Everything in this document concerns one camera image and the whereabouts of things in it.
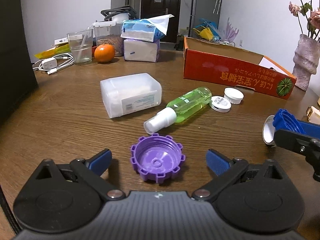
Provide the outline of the clear food container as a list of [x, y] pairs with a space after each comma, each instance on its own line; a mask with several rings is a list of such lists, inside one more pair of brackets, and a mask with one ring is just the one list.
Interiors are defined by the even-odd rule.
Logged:
[[124, 39], [121, 37], [123, 22], [103, 21], [94, 22], [93, 30], [97, 46], [110, 44], [114, 46], [115, 56], [124, 56]]

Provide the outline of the black headset on container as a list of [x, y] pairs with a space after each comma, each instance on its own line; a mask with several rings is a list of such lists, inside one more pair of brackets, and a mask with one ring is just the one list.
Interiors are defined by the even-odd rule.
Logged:
[[[104, 16], [104, 21], [124, 21], [124, 20], [133, 20], [137, 16], [137, 12], [130, 5], [125, 5], [122, 7], [117, 7], [114, 9], [105, 9], [100, 12]], [[117, 17], [120, 17], [121, 14], [126, 14], [123, 17], [123, 20], [117, 20]]]

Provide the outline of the pink textured vase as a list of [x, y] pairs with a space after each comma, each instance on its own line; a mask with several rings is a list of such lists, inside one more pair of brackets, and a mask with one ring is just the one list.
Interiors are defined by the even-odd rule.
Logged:
[[319, 64], [319, 42], [300, 34], [297, 48], [293, 57], [294, 68], [292, 74], [296, 77], [295, 86], [306, 91], [311, 75], [317, 74]]

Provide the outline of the blue tissue pack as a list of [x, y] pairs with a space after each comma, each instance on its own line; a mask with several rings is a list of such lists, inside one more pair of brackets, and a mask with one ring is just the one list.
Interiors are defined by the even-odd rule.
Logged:
[[174, 15], [167, 14], [147, 19], [124, 21], [121, 28], [121, 38], [155, 42], [167, 34], [169, 20]]

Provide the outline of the dried pink roses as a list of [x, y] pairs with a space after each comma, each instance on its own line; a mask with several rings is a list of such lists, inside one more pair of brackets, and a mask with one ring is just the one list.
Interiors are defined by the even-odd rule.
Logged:
[[302, 28], [300, 16], [305, 17], [306, 29], [308, 31], [307, 37], [319, 43], [319, 7], [317, 9], [313, 9], [313, 0], [308, 2], [303, 2], [303, 0], [299, 1], [300, 5], [292, 2], [289, 3], [290, 14], [297, 18], [301, 34], [304, 34], [304, 30]]

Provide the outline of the orange cardboard box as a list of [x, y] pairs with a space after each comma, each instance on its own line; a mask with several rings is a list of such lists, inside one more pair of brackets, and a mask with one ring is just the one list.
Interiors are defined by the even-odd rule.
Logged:
[[183, 56], [185, 79], [248, 88], [285, 100], [297, 81], [269, 57], [226, 44], [185, 37]]

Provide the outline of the orange fruit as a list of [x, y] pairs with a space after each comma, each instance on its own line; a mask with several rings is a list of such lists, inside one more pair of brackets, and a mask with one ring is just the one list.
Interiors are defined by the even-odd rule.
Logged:
[[115, 57], [115, 48], [111, 44], [101, 44], [94, 51], [94, 58], [98, 63], [108, 63]]

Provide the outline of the clear plastic cup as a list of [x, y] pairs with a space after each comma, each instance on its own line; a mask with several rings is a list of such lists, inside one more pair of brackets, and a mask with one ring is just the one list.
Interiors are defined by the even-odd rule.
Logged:
[[93, 29], [68, 33], [67, 38], [75, 64], [92, 61]]

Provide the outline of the yellow bag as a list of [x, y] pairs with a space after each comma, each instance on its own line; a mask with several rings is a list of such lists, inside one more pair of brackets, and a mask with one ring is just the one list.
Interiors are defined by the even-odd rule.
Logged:
[[214, 38], [214, 35], [209, 27], [202, 27], [202, 30], [193, 28], [193, 31], [202, 39], [211, 41]]

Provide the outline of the dark wooden door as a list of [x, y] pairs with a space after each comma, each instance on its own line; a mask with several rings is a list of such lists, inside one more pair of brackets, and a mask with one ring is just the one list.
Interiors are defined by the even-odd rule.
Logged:
[[141, 18], [152, 18], [172, 14], [166, 36], [162, 42], [175, 43], [178, 35], [181, 0], [141, 0]]

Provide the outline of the white round flat disc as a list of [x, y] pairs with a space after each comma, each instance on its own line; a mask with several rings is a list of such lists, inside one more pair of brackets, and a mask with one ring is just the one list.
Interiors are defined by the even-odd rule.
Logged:
[[227, 113], [231, 109], [231, 103], [221, 96], [213, 96], [209, 102], [210, 107], [220, 113]]

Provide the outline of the white toothpick box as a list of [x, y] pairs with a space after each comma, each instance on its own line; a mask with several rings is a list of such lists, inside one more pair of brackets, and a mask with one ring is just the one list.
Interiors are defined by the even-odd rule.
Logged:
[[306, 118], [308, 122], [320, 125], [320, 110], [314, 106], [308, 107], [306, 110]]

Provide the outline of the white translucent plastic box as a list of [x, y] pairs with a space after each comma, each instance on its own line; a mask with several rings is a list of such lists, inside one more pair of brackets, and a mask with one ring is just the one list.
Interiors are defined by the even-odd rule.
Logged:
[[160, 105], [161, 84], [148, 73], [100, 81], [101, 96], [109, 118], [117, 118]]

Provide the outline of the yellow snack packet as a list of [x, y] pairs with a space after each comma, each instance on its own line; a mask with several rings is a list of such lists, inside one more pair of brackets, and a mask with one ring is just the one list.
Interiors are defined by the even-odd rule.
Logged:
[[62, 44], [59, 46], [52, 47], [46, 51], [42, 51], [38, 54], [35, 54], [34, 56], [37, 59], [42, 60], [42, 59], [47, 59], [47, 58], [53, 57], [58, 54], [69, 53], [70, 51], [71, 51], [70, 46], [67, 43], [67, 44]]

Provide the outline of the green spray bottle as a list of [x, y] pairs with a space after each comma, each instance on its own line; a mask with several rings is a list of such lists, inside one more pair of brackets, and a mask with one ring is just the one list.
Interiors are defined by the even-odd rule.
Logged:
[[172, 124], [182, 123], [208, 105], [211, 98], [212, 93], [207, 87], [195, 88], [170, 101], [163, 110], [145, 121], [144, 129], [146, 133], [153, 134]]

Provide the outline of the purple plastic jar lid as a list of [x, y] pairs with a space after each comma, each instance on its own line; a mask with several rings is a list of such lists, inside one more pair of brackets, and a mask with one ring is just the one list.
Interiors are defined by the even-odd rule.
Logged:
[[144, 181], [162, 184], [166, 179], [176, 178], [185, 162], [183, 146], [173, 137], [153, 133], [140, 137], [130, 148], [133, 169]]

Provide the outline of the blue plastic jar lid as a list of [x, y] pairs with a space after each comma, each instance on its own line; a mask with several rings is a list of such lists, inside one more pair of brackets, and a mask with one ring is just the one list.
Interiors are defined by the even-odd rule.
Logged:
[[320, 139], [320, 127], [317, 124], [297, 120], [296, 117], [286, 109], [279, 109], [273, 117], [275, 130], [284, 129], [313, 138]]

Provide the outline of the purple white tissue pack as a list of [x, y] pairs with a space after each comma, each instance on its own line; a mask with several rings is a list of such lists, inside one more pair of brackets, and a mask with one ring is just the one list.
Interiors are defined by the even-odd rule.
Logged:
[[157, 62], [160, 41], [146, 42], [133, 39], [124, 40], [125, 61]]

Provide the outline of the white ribbed bottle cap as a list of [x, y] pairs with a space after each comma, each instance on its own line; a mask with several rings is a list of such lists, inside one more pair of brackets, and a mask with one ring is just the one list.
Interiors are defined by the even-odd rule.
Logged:
[[227, 87], [224, 90], [224, 98], [231, 104], [239, 105], [244, 99], [244, 94], [235, 88]]

